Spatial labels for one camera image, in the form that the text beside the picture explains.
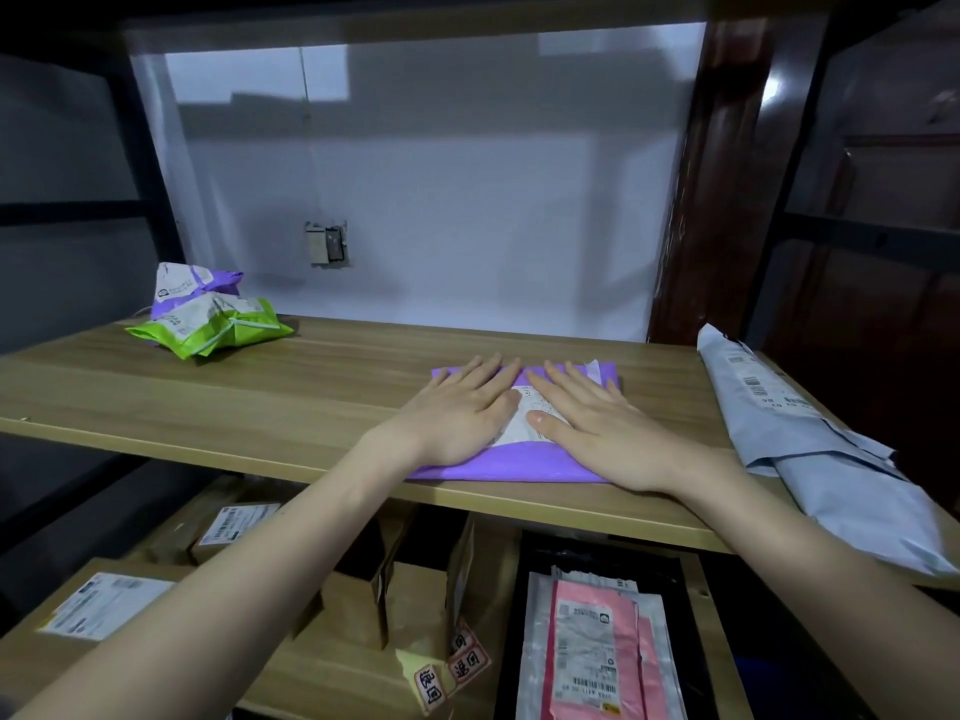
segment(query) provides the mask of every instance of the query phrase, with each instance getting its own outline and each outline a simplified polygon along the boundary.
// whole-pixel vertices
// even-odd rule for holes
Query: purple package
[[[237,283],[242,277],[242,272],[211,270],[183,263],[160,263],[156,266],[156,289],[153,291],[150,319],[157,319],[204,293],[239,296]]]
[[[577,370],[599,384],[608,379],[617,382],[617,365],[613,362],[592,362],[578,365]],[[544,369],[533,366],[530,371],[546,376]],[[557,414],[550,403],[530,386],[522,371],[513,382],[520,391],[520,406],[494,443],[478,455],[449,467],[424,467],[409,480],[489,480],[517,483],[603,483],[602,477],[590,472],[558,444],[538,434],[526,420],[527,412],[538,409]]]

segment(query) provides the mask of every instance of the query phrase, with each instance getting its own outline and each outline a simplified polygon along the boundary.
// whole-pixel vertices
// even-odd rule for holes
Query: bright green plastic bag
[[[225,292],[206,292],[126,330],[162,344],[181,359],[210,356],[217,349],[259,344],[294,332],[277,319],[266,298],[249,300]]]

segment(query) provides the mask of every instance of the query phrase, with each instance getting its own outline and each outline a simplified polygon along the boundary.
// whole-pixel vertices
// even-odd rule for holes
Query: person's left hand
[[[511,388],[521,360],[498,373],[501,361],[499,353],[486,360],[475,356],[456,373],[443,369],[377,429],[414,445],[418,467],[457,465],[474,457],[510,422],[521,402],[520,392]]]

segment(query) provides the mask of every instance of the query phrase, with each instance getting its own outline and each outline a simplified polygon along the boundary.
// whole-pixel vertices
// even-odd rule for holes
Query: gray plastic mailer
[[[748,472],[781,477],[804,513],[854,548],[927,574],[957,572],[933,502],[897,470],[890,447],[834,424],[714,326],[700,329],[697,350]]]

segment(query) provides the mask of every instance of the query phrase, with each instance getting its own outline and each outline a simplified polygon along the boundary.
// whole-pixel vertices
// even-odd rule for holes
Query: dark brown door
[[[945,0],[831,61],[788,212],[957,231],[960,252],[958,11],[960,0]],[[875,232],[879,253],[886,235]],[[932,235],[915,236],[922,245]],[[781,248],[788,265],[762,349],[851,427],[897,449],[907,476],[957,510],[960,275],[951,258],[919,266],[862,248]]]

